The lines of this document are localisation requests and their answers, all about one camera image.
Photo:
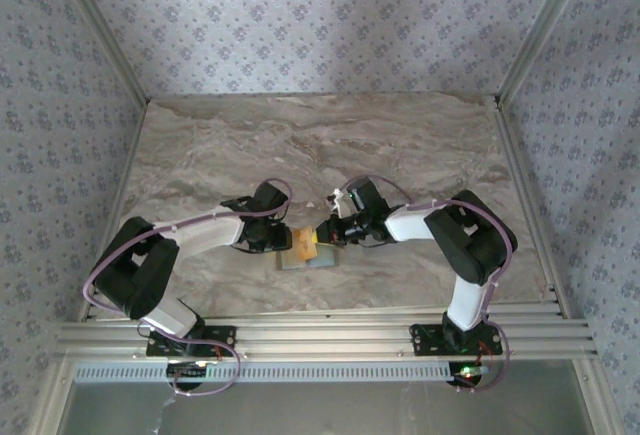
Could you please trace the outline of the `black controller board green light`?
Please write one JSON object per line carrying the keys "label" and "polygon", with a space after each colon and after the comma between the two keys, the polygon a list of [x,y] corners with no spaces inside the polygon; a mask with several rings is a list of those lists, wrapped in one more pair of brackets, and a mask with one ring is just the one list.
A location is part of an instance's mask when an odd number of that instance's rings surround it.
{"label": "black controller board green light", "polygon": [[447,383],[458,390],[466,389],[471,392],[476,389],[482,377],[489,372],[487,366],[471,362],[450,362],[449,370],[452,378]]}

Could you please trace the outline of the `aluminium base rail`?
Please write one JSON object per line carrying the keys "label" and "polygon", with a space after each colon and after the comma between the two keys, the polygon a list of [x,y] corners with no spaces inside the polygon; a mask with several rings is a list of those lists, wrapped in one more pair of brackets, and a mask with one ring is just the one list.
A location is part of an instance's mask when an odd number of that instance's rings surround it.
{"label": "aluminium base rail", "polygon": [[[502,355],[485,362],[593,359],[598,352],[582,319],[567,319],[559,306],[498,304],[490,316],[506,334]],[[416,356],[409,327],[436,324],[437,308],[328,310],[235,315],[208,319],[236,327],[235,348],[248,362],[404,361],[442,359]],[[144,325],[125,319],[98,319],[62,325],[58,353],[76,360],[141,361]]]}

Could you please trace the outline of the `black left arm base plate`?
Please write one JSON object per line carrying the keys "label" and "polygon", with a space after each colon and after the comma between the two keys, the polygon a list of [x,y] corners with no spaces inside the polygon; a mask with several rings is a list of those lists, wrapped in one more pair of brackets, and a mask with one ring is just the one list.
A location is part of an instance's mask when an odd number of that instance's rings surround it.
{"label": "black left arm base plate", "polygon": [[[194,328],[186,338],[189,340],[214,340],[235,347],[236,327],[229,325],[205,325]],[[152,331],[148,335],[146,347],[147,356],[165,357],[222,357],[229,358],[231,354],[217,346],[209,344],[186,344],[176,342]]]}

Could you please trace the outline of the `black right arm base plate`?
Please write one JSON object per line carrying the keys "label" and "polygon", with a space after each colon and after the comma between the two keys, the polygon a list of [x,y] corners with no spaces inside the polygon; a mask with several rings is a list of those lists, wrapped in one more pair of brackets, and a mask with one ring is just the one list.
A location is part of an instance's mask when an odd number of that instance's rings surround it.
{"label": "black right arm base plate", "polygon": [[413,324],[409,327],[416,356],[502,355],[501,337],[496,328],[483,322],[469,331],[455,325]]}

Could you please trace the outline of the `aluminium side rail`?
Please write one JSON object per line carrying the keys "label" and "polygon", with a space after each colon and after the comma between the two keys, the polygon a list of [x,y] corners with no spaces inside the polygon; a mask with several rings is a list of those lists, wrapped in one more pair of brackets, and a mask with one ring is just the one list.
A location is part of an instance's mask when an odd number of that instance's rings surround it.
{"label": "aluminium side rail", "polygon": [[525,159],[516,143],[516,132],[500,106],[498,97],[491,96],[488,100],[493,105],[494,119],[497,127],[498,137],[502,145],[507,164],[515,183],[516,192],[524,213],[525,221],[537,251],[538,259],[544,273],[549,291],[554,294],[559,305],[559,313],[564,318],[573,318],[570,301],[562,286],[562,280],[557,264],[555,262],[551,242],[547,236],[543,220],[538,212],[538,197],[533,185],[528,179],[525,170]]}
{"label": "aluminium side rail", "polygon": [[145,116],[148,110],[148,106],[149,106],[149,101],[146,101],[146,104],[142,107],[140,111],[140,115],[138,117],[138,121],[135,126],[131,143],[129,145],[129,149],[125,158],[124,167],[120,173],[117,189],[113,198],[113,203],[111,204],[109,216],[106,221],[105,230],[103,232],[102,238],[98,246],[96,261],[99,260],[100,255],[106,250],[106,248],[110,243],[110,240],[118,231],[120,214],[121,214],[122,206],[124,203],[124,194],[125,194],[126,186],[128,183],[133,159],[136,154],[136,150],[139,143],[139,139],[140,139],[142,127],[144,124]]}

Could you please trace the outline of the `aluminium corner post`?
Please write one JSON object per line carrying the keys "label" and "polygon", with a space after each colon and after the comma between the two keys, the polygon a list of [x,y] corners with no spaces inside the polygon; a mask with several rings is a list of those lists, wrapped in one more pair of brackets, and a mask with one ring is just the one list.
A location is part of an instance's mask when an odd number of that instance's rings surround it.
{"label": "aluminium corner post", "polygon": [[505,111],[513,103],[570,0],[544,0],[495,95]]}
{"label": "aluminium corner post", "polygon": [[142,85],[102,14],[97,0],[74,0],[74,2],[130,98],[137,106],[145,108],[148,100]]}

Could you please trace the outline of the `aluminium frame leg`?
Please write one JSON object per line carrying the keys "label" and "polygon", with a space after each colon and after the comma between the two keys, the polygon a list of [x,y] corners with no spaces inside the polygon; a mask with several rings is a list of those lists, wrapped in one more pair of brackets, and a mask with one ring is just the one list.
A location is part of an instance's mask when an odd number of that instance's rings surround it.
{"label": "aluminium frame leg", "polygon": [[27,435],[57,435],[74,378],[75,364],[54,362],[46,371]]}
{"label": "aluminium frame leg", "polygon": [[625,435],[604,368],[599,360],[573,361],[581,393],[595,435]]}

